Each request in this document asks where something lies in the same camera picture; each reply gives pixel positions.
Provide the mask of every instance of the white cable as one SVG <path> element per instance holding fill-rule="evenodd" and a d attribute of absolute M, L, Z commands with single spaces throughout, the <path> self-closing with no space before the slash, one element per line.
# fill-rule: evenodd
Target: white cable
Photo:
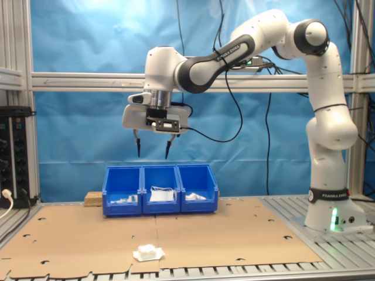
<path fill-rule="evenodd" d="M 9 206 L 8 210 L 7 210 L 4 214 L 2 214 L 2 215 L 0 216 L 0 220 L 1 220 L 3 217 L 5 217 L 6 215 L 8 215 L 9 212 L 11 211 L 11 209 L 13 208 L 12 192 L 11 192 L 10 190 L 8 190 L 8 189 L 5 189 L 5 190 L 2 191 L 1 194 L 11 202 L 11 205 Z"/>

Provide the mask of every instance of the blue curtain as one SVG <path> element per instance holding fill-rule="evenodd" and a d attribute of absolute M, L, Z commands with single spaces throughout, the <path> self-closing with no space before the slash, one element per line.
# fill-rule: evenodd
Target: blue curtain
<path fill-rule="evenodd" d="M 35 71 L 144 73 L 146 54 L 155 46 L 182 52 L 175 0 L 31 0 Z M 219 0 L 179 0 L 186 56 L 212 52 L 220 24 Z M 223 0 L 221 41 L 242 22 L 268 9 L 281 9 L 290 22 L 320 19 L 338 46 L 344 73 L 350 54 L 342 18 L 327 0 Z M 301 59 L 277 65 L 305 73 Z M 195 132 L 176 139 L 164 160 L 169 135 L 140 132 L 141 158 L 132 131 L 121 126 L 127 97 L 118 92 L 37 92 L 37 133 L 42 200 L 80 201 L 101 190 L 107 166 L 209 163 L 221 196 L 265 195 L 268 94 L 235 94 L 244 116 L 239 136 L 214 143 Z M 181 94 L 173 95 L 180 101 Z M 190 126 L 219 139 L 239 127 L 238 110 L 226 93 L 185 94 L 194 108 Z M 295 93 L 272 95 L 270 193 L 305 194 L 310 160 L 305 133 L 313 110 Z"/>

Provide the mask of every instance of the cardboard sheet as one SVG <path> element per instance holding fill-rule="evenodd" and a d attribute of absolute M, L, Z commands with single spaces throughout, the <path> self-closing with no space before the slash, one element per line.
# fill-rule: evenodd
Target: cardboard sheet
<path fill-rule="evenodd" d="M 138 262 L 137 247 L 165 256 Z M 319 262 L 321 259 L 256 198 L 220 200 L 216 214 L 104 218 L 102 208 L 43 207 L 0 251 L 0 280 L 158 272 L 160 268 Z"/>
<path fill-rule="evenodd" d="M 220 200 L 216 214 L 157 217 L 156 227 L 161 268 L 321 261 L 256 198 Z"/>
<path fill-rule="evenodd" d="M 155 217 L 104 218 L 102 208 L 43 207 L 0 251 L 0 279 L 73 278 L 121 273 L 133 268 L 158 272 L 159 262 L 138 262 L 139 245 L 157 244 Z"/>

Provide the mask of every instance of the white cloth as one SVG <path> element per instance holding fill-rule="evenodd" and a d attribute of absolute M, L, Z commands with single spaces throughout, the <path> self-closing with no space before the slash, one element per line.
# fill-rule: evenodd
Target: white cloth
<path fill-rule="evenodd" d="M 175 192 L 170 187 L 151 187 L 151 198 L 150 202 L 157 201 L 173 201 Z"/>
<path fill-rule="evenodd" d="M 133 257 L 140 262 L 161 259 L 164 255 L 162 248 L 155 248 L 152 244 L 139 246 L 137 251 L 133 251 Z"/>
<path fill-rule="evenodd" d="M 185 200 L 189 201 L 189 200 L 207 200 L 207 199 L 203 196 L 192 193 L 190 195 L 185 195 Z"/>
<path fill-rule="evenodd" d="M 133 202 L 138 202 L 138 196 L 137 195 L 129 195 L 129 197 L 126 198 L 121 198 L 120 200 L 115 200 L 111 201 L 111 204 L 114 203 L 133 203 Z"/>

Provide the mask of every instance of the plastic storage bin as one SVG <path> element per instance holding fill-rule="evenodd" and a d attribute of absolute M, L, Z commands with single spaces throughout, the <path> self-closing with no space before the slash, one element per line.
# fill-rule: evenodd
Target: plastic storage bin
<path fill-rule="evenodd" d="M 103 214 L 105 216 L 142 214 L 142 167 L 108 167 L 103 184 Z M 115 203 L 136 196 L 137 201 Z"/>
<path fill-rule="evenodd" d="M 210 165 L 177 165 L 181 182 L 181 212 L 213 213 L 217 210 L 219 188 Z M 196 193 L 206 200 L 186 200 Z"/>
<path fill-rule="evenodd" d="M 179 213 L 181 192 L 176 166 L 143 166 L 142 174 L 142 212 L 144 214 Z M 152 186 L 172 188 L 175 192 L 174 200 L 150 202 Z"/>

